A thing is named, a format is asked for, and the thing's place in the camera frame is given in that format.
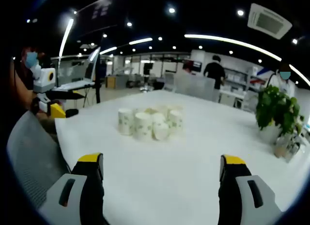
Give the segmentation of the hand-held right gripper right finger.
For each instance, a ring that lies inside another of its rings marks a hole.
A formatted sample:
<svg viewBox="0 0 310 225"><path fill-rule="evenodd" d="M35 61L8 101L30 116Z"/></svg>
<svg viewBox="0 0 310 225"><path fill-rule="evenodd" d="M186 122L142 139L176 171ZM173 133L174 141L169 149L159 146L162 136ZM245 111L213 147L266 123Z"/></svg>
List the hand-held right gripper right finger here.
<svg viewBox="0 0 310 225"><path fill-rule="evenodd" d="M237 156L221 155L219 225L273 225L282 215L275 193Z"/></svg>

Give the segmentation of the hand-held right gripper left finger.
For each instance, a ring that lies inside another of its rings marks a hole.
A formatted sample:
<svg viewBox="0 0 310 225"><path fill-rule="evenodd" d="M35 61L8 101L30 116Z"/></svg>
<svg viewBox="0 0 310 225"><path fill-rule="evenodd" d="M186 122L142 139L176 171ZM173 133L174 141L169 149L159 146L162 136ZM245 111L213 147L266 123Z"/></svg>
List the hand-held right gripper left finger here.
<svg viewBox="0 0 310 225"><path fill-rule="evenodd" d="M103 154L82 156L47 191L40 214L50 225L107 225L103 179Z"/></svg>

